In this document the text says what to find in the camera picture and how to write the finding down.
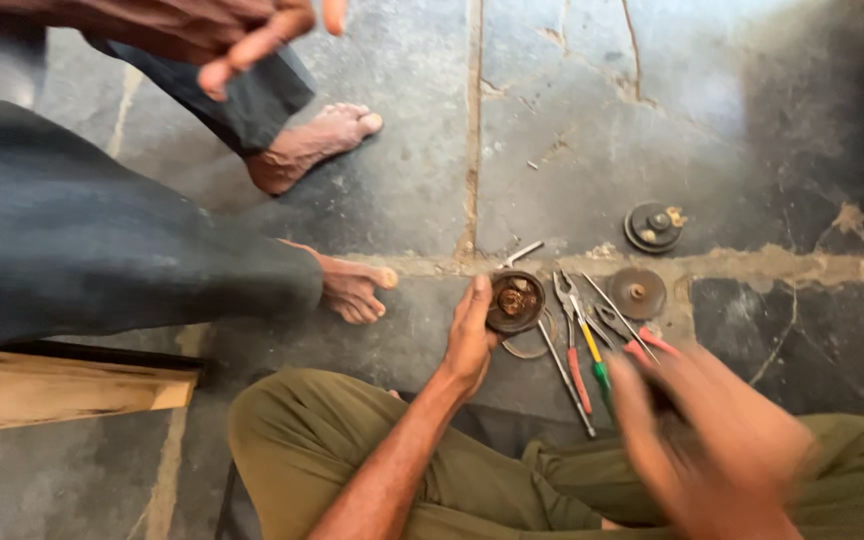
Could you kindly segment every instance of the black trousers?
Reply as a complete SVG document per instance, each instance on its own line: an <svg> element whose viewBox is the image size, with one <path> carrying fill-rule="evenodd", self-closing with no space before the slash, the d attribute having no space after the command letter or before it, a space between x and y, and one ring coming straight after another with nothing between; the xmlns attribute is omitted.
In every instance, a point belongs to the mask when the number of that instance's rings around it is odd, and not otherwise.
<svg viewBox="0 0 864 540"><path fill-rule="evenodd" d="M199 89L195 66L119 43L102 50L244 156L268 148L313 95L291 51L234 80L220 104ZM68 129L0 102L0 344L291 317L321 293L322 268L307 251L213 216Z"/></svg>

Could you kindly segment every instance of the bare foot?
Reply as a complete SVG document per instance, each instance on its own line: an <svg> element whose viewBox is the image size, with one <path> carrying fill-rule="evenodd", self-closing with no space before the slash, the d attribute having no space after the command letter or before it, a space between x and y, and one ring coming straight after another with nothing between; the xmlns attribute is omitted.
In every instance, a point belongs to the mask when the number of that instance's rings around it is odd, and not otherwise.
<svg viewBox="0 0 864 540"><path fill-rule="evenodd" d="M349 262L325 256L314 249L280 240L312 254L322 269L321 303L353 325L375 323L385 315L385 305L376 298L376 288L395 289L399 275L392 268Z"/></svg>
<svg viewBox="0 0 864 540"><path fill-rule="evenodd" d="M282 195L318 162L349 152L382 129L382 117L363 104L327 104L304 126L284 129L269 149L246 157L248 176L270 195Z"/></svg>

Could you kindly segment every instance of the olive green trousers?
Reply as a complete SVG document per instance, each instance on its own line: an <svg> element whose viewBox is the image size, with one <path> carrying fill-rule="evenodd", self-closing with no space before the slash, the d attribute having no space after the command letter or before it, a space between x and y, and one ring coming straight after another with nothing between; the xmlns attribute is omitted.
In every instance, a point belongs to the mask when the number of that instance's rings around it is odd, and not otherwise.
<svg viewBox="0 0 864 540"><path fill-rule="evenodd" d="M235 464L267 540L298 540L388 435L408 404L354 378L273 374L229 412ZM864 418L803 417L822 444L790 515L806 539L864 538ZM602 518L631 527L601 530ZM618 440L532 444L522 460L462 433L442 437L404 538L672 538Z"/></svg>

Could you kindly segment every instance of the yellow and green screwdriver handle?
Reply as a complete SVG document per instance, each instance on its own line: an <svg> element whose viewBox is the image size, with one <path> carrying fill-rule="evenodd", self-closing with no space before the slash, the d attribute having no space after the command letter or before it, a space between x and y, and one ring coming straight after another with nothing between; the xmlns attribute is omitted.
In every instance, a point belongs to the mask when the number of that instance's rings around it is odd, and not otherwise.
<svg viewBox="0 0 864 540"><path fill-rule="evenodd" d="M593 338L593 333L589 330L589 321L586 319L585 312L582 311L582 308L579 306L579 303L575 300L574 296L571 297L570 300L575 308L576 319L579 321L579 327L582 328L582 335L585 336L585 343L588 344L588 350L592 352L592 359L595 361L592 363L592 374L595 376L595 382L599 385L599 392L602 394L602 401L606 404L606 409L608 409L608 416L610 416L612 422L615 423L617 422L617 419L616 411L613 410L612 405L612 383L609 381L609 368L606 367L606 363L602 361L602 354L599 353L599 348L595 345L595 339ZM610 348L615 348L612 347L612 343L608 338L606 338L606 336L602 336L602 338L606 340L606 344Z"/></svg>

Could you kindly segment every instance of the stone floor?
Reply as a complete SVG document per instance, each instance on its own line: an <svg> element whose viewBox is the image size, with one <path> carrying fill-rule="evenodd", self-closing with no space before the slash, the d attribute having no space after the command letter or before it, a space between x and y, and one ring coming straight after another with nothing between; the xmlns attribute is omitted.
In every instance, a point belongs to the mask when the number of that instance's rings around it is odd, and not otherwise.
<svg viewBox="0 0 864 540"><path fill-rule="evenodd" d="M347 37L295 43L319 84L296 121L352 101L385 129L278 199L137 71L51 32L44 117L207 209L402 284L371 326L317 312L74 338L210 371L187 411L0 432L1 538L214 537L236 392L286 365L418 390L467 276L534 240L520 267L545 278L653 269L666 337L698 339L788 411L864 415L864 0L351 4ZM647 200L688 216L662 257L622 235ZM558 377L500 350L475 402L579 430Z"/></svg>

